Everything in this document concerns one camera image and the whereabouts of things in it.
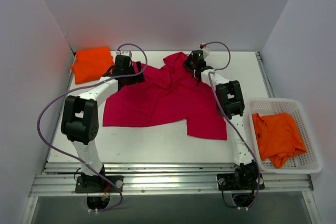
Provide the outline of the crimson red t-shirt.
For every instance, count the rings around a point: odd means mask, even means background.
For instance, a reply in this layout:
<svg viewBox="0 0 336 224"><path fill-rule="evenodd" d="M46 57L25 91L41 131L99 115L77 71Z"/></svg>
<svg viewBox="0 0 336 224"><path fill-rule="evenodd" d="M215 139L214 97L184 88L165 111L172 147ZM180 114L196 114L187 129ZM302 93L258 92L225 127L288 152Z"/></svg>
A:
<svg viewBox="0 0 336 224"><path fill-rule="evenodd" d="M183 52L169 55L160 69L146 68L144 82L110 96L102 125L149 127L185 120L189 136L227 140L226 123L217 111L213 92L183 67L186 58Z"/></svg>

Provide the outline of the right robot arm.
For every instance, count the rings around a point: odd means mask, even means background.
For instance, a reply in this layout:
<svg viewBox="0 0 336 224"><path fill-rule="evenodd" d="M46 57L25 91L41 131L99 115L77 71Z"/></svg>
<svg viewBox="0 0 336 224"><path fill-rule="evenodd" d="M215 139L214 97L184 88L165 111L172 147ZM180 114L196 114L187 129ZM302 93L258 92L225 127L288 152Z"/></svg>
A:
<svg viewBox="0 0 336 224"><path fill-rule="evenodd" d="M227 124L228 138L233 147L236 187L244 189L259 177L256 158L245 141L243 112L245 103L240 83L231 81L217 73L217 69L207 65L206 57L210 49L202 44L199 50L193 50L183 62L183 66L200 81L212 88L216 105Z"/></svg>

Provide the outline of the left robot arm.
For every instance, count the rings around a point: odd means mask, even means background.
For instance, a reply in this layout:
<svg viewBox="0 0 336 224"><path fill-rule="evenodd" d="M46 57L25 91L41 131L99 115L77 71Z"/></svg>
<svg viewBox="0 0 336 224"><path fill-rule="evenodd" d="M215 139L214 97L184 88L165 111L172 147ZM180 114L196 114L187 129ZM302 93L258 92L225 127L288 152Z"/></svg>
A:
<svg viewBox="0 0 336 224"><path fill-rule="evenodd" d="M141 63L132 61L132 52L122 51L116 55L114 66L102 75L95 87L65 99L61 132L75 147L82 160L81 173L88 178L87 186L94 192L102 191L106 185L102 176L103 164L95 144L99 130L98 108L123 87L143 82L141 71Z"/></svg>

